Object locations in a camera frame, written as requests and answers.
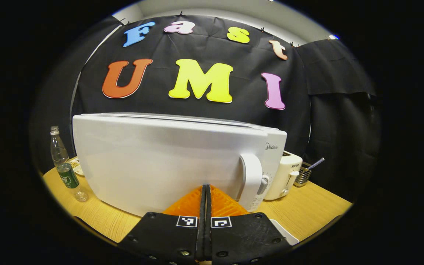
letter m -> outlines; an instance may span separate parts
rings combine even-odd
[[[210,101],[230,103],[232,96],[229,93],[229,78],[233,67],[226,64],[214,64],[209,71],[204,74],[196,60],[180,59],[176,61],[180,66],[176,84],[168,95],[172,98],[187,99],[191,92],[187,90],[187,82],[190,82],[192,92],[197,99],[204,95],[211,85],[211,90],[206,97]]]

midea logo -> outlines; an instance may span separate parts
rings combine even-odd
[[[265,150],[268,150],[268,149],[278,149],[278,147],[277,146],[275,146],[275,145],[270,145],[268,142],[266,143],[266,149]]]

metal wire basket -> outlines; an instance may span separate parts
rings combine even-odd
[[[312,170],[308,169],[308,167],[311,166],[308,163],[302,162],[301,169],[299,170],[299,176],[297,176],[296,180],[294,181],[294,186],[296,187],[302,187],[305,184],[307,184],[308,178],[310,178],[310,175],[312,174]]]

striped straw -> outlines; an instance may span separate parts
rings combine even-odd
[[[320,158],[319,161],[317,161],[315,164],[309,166],[308,169],[313,169],[314,167],[318,166],[318,164],[322,163],[323,161],[325,161],[325,159],[324,158]]]

microwave handle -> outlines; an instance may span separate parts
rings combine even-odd
[[[261,179],[263,178],[261,162],[254,154],[241,154],[240,160],[243,166],[243,182],[238,203],[247,211],[251,211],[253,200],[258,193]]]

